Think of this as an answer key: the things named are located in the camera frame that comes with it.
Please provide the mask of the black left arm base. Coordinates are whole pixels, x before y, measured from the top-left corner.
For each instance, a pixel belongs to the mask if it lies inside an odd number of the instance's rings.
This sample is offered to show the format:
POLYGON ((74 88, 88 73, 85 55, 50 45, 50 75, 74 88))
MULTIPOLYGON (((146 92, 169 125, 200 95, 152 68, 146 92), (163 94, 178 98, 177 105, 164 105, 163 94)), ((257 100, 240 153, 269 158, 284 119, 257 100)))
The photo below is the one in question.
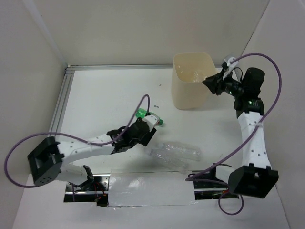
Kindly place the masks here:
POLYGON ((88 166, 85 169, 85 178, 80 185, 67 183, 64 203, 95 203, 99 207, 107 207, 110 174, 94 175, 88 166))

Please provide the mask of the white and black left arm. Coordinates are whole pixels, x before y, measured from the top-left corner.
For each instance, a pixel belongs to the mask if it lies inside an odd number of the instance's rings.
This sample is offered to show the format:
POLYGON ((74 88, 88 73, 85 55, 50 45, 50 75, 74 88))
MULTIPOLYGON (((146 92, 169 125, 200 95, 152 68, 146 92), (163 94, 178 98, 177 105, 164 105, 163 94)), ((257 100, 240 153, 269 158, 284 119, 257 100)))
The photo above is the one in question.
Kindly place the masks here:
POLYGON ((54 180, 69 182, 80 190, 89 190, 95 179, 89 166, 73 162, 93 157, 126 152, 135 145, 147 146, 156 132, 159 118, 138 118, 130 127, 121 127, 88 141, 58 142, 45 138, 28 155, 34 185, 43 186, 54 180))

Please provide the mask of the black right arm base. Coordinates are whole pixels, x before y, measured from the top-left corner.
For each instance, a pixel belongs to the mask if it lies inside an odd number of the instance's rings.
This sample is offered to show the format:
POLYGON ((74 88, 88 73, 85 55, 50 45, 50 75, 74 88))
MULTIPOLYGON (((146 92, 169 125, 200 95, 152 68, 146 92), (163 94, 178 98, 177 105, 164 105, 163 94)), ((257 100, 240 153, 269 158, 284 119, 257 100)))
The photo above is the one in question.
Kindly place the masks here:
POLYGON ((218 199, 228 191, 224 181, 216 178, 216 168, 206 172, 193 181, 195 200, 218 199))

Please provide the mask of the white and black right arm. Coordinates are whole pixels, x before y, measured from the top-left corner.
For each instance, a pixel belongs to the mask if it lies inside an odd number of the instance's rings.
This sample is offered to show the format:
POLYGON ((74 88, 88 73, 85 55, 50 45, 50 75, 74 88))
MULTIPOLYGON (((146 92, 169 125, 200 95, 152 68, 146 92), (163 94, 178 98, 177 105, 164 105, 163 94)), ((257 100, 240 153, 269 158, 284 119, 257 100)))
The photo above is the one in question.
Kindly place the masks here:
POLYGON ((208 182, 219 187, 228 184, 233 194, 265 198, 279 179, 278 171, 271 168, 267 156, 263 123, 264 103, 259 98, 264 82, 264 71, 248 68, 244 77, 237 81, 224 70, 207 77, 203 84, 215 95, 223 92, 234 97, 234 109, 242 132, 242 165, 238 169, 219 164, 208 175, 208 182))

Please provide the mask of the aluminium frame rail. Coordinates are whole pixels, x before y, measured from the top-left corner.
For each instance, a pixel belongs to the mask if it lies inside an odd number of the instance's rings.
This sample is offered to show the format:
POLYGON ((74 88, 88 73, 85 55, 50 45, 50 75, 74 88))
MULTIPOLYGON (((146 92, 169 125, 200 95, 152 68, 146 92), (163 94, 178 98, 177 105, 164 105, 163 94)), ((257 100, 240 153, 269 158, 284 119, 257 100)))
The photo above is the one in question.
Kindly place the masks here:
POLYGON ((171 65, 71 66, 66 69, 51 130, 81 138, 126 125, 136 106, 164 120, 155 141, 237 142, 232 97, 209 95, 199 108, 179 110, 171 98, 171 65))

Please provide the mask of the cream plastic bin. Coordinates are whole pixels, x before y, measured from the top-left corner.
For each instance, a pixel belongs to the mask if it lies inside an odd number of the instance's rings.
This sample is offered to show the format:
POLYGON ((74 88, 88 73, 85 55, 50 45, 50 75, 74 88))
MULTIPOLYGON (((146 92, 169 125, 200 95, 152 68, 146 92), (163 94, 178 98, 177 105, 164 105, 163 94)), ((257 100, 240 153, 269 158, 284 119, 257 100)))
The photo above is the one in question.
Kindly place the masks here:
POLYGON ((191 52, 175 55, 171 86, 174 106, 180 110, 201 107, 210 92, 203 81, 215 74, 217 69, 207 53, 191 52))

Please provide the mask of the clear bottle white cap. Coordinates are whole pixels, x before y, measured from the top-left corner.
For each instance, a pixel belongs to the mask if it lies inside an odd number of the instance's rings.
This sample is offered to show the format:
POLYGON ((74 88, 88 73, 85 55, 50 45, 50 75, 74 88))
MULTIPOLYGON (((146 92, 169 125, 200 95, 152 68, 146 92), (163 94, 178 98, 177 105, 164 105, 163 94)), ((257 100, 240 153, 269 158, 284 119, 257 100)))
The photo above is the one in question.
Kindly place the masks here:
POLYGON ((160 147, 168 152, 172 152, 183 159, 188 159, 192 161, 201 160, 201 150, 200 148, 184 144, 180 142, 164 142, 160 144, 160 147))
POLYGON ((188 168, 188 162, 176 152, 153 148, 149 155, 155 163, 170 170, 184 173, 188 168))

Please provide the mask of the green plastic bottle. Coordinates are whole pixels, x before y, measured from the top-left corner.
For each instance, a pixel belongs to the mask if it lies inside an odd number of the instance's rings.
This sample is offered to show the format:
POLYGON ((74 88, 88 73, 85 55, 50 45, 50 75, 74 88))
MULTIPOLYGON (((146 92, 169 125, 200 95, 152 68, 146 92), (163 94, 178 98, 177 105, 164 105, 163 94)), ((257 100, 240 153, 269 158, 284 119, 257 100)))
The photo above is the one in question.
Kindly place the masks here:
MULTIPOLYGON (((147 114, 147 111, 146 111, 145 109, 139 108, 139 109, 137 110, 137 113, 136 113, 135 116, 136 116, 137 118, 144 118, 144 117, 146 116, 146 114, 147 114)), ((159 122, 158 122, 157 125, 162 126, 162 125, 163 125, 163 120, 159 118, 159 122)))

